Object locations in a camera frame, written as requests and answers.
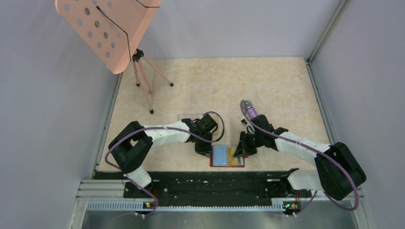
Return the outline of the yellow credit card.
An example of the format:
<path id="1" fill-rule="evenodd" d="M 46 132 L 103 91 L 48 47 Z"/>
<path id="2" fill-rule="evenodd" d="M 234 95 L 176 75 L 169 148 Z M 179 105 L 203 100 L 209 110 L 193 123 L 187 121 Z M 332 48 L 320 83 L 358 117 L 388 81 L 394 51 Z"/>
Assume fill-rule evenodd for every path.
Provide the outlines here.
<path id="1" fill-rule="evenodd" d="M 240 157 L 234 157 L 234 154 L 237 150 L 236 146 L 228 146 L 227 148 L 227 166 L 228 167 L 243 167 L 244 159 Z"/>

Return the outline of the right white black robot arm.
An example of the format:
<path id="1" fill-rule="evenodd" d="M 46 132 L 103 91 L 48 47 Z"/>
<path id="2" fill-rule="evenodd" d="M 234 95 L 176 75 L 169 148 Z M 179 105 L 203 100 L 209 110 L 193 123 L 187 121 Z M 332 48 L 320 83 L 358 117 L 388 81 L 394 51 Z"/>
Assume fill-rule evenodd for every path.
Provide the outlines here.
<path id="1" fill-rule="evenodd" d="M 333 145 L 301 138 L 288 129 L 275 129 L 260 114 L 252 118 L 240 133 L 234 157 L 248 157 L 260 147 L 288 153 L 312 164 L 314 170 L 296 170 L 280 183 L 280 191 L 287 197 L 301 189 L 322 191 L 334 200 L 342 200 L 352 193 L 352 184 L 359 187 L 367 176 L 350 149 L 342 142 Z"/>

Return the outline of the red leather card holder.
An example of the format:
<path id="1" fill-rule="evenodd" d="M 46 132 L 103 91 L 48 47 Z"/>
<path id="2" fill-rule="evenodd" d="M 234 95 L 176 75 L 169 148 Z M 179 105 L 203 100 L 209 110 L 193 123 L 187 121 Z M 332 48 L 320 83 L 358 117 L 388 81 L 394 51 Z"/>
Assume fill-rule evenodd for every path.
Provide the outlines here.
<path id="1" fill-rule="evenodd" d="M 228 156 L 227 148 L 228 148 L 228 146 L 213 146 L 212 147 L 212 152 L 211 152 L 211 156 L 210 156 L 210 167 L 228 167 L 227 166 L 227 156 Z"/>

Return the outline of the clear plastic card tray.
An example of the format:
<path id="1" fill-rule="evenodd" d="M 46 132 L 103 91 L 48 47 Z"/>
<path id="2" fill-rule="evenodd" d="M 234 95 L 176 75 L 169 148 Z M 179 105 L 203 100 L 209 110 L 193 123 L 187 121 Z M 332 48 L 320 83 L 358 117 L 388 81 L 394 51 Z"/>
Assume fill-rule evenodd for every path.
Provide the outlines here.
<path id="1" fill-rule="evenodd" d="M 185 119 L 185 118 L 189 118 L 191 120 L 194 120 L 194 119 L 197 119 L 197 118 L 201 119 L 203 117 L 203 115 L 204 115 L 204 113 L 177 114 L 177 118 L 178 118 L 178 120 L 182 120 L 182 119 Z M 214 130 L 211 131 L 213 133 L 213 137 L 219 137 L 220 134 L 221 134 L 220 127 L 222 127 L 221 123 L 220 123 L 220 120 L 219 120 L 219 118 L 218 118 L 218 116 L 216 114 L 209 113 L 209 115 L 218 124 L 218 126 L 215 127 Z"/>

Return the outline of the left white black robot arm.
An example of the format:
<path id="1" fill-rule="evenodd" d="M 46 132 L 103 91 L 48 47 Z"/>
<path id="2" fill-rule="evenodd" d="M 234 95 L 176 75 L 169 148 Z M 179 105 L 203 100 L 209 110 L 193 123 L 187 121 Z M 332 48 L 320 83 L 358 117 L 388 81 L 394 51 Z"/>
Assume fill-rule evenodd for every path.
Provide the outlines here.
<path id="1" fill-rule="evenodd" d="M 197 154 L 208 156 L 216 141 L 213 134 L 218 126 L 209 113 L 166 125 L 147 126 L 133 121 L 108 145 L 105 160 L 112 155 L 115 166 L 135 184 L 135 191 L 141 197 L 148 197 L 153 192 L 153 184 L 143 162 L 149 151 L 167 144 L 191 142 Z"/>

